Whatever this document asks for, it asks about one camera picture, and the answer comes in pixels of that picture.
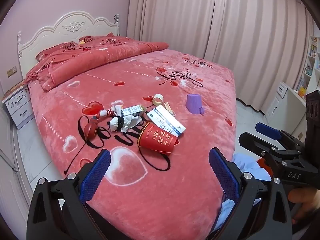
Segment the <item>red paper cup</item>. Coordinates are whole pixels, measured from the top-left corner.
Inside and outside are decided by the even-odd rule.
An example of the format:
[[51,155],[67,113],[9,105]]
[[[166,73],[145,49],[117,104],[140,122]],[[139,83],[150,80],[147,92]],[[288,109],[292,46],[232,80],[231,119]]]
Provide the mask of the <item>red paper cup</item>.
[[170,155],[177,137],[149,122],[140,134],[138,145],[147,149]]

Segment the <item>silver bolt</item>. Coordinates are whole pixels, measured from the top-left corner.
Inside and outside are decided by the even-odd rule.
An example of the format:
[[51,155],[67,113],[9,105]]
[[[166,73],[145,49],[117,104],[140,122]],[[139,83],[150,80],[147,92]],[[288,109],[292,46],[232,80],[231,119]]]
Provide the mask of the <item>silver bolt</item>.
[[45,183],[45,178],[39,179],[38,183],[39,183],[39,184],[44,184],[44,183]]
[[252,175],[251,175],[250,173],[248,173],[248,172],[245,172],[245,173],[243,174],[243,176],[244,176],[246,179],[251,179],[251,178],[252,178]]
[[68,174],[68,179],[74,179],[76,177],[76,174],[75,173],[70,173]]
[[281,180],[278,179],[278,178],[274,178],[273,181],[276,183],[276,184],[280,184]]

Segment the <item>red pillow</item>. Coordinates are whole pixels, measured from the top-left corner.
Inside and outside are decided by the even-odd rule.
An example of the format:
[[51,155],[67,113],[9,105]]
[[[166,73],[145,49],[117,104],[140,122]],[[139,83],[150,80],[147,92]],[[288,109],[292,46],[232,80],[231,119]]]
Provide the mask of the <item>red pillow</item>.
[[105,38],[105,37],[113,37],[113,33],[109,33],[107,36],[83,36],[79,39],[79,42],[84,41],[85,43],[94,41],[95,39]]
[[54,47],[51,47],[49,49],[45,49],[43,51],[41,51],[37,56],[36,56],[36,59],[37,61],[41,61],[43,60],[44,58],[46,58],[47,56],[49,56],[51,53],[54,53],[55,51],[59,50],[59,49],[68,49],[68,48],[71,48],[71,47],[75,47],[77,46],[78,44],[75,43],[74,41],[70,41],[70,42],[65,42],[65,43],[61,43],[59,45],[56,45]]

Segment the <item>tiled floor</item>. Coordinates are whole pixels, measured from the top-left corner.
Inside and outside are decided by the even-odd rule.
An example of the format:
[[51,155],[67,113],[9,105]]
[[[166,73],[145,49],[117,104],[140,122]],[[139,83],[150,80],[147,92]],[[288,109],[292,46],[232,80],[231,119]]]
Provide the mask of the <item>tiled floor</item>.
[[[263,115],[261,113],[254,111],[251,107],[243,105],[240,101],[236,102],[236,107],[237,125],[235,154],[245,153],[256,159],[259,158],[257,155],[240,146],[238,139],[240,134],[244,132],[249,132],[274,144],[279,149],[283,149],[278,142],[255,131],[255,125],[258,122],[262,122]],[[36,188],[38,180],[42,177],[46,177],[49,181],[63,178],[53,164],[52,159],[42,142],[35,119],[32,119],[24,127],[18,130],[18,139],[23,165],[33,190]]]

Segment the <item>blue textured pad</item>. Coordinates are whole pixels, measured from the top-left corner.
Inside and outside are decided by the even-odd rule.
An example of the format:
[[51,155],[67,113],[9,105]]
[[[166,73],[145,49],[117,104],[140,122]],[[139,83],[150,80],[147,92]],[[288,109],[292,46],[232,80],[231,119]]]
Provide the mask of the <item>blue textured pad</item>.
[[261,122],[256,124],[256,131],[264,134],[265,136],[268,136],[273,140],[276,140],[276,141],[281,140],[281,133],[278,130],[270,126],[267,126]]
[[101,157],[97,160],[92,169],[88,172],[81,184],[80,191],[80,201],[84,204],[86,201],[93,198],[100,182],[102,181],[104,175],[107,172],[111,163],[111,155],[108,150],[104,150]]
[[240,198],[239,183],[215,149],[209,152],[209,163],[227,198],[237,204]]

